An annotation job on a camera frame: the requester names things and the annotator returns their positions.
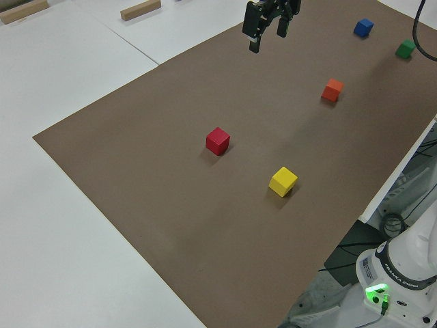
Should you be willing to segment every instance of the red cube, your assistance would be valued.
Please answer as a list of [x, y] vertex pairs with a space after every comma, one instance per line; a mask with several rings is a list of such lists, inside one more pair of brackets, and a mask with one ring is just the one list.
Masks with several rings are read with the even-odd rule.
[[333, 102], [337, 101], [343, 86], [344, 84], [342, 82], [330, 79], [325, 87], [325, 90], [323, 90], [322, 98]]
[[221, 128], [215, 128], [206, 136], [206, 148], [211, 150], [217, 156], [222, 155], [229, 147], [230, 139], [231, 136]]

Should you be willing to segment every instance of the green cube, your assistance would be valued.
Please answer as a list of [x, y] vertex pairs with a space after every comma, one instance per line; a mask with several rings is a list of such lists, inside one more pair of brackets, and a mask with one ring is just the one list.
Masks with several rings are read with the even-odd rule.
[[410, 58], [411, 53], [413, 50], [416, 49], [416, 45], [411, 40], [405, 40], [402, 42], [402, 44], [399, 46], [399, 48], [396, 51], [396, 55], [398, 55], [401, 58]]

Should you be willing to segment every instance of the orange cube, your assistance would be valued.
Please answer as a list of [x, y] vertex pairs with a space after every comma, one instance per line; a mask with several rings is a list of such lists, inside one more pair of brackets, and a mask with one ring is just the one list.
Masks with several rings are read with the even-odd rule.
[[322, 98], [328, 99], [333, 102], [337, 101], [343, 87], [344, 83], [334, 79], [330, 79], [325, 87], [325, 90], [323, 90]]

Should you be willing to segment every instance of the brown mat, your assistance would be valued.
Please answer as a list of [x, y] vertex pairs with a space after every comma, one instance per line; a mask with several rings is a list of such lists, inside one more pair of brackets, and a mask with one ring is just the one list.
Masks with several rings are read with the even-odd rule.
[[[394, 55], [411, 28], [376, 1], [303, 1], [259, 55], [239, 25], [35, 140], [208, 328], [275, 327], [436, 113], [435, 63]], [[284, 199], [268, 189], [283, 165], [299, 177]]]

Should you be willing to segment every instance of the yellow cube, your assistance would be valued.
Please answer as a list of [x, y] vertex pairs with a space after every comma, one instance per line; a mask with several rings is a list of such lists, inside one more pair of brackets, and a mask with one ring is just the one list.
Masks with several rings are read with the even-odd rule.
[[288, 168], [282, 167], [278, 172], [274, 174], [272, 180], [268, 186], [278, 195], [284, 197], [292, 190], [294, 184], [298, 180], [298, 177], [293, 174]]

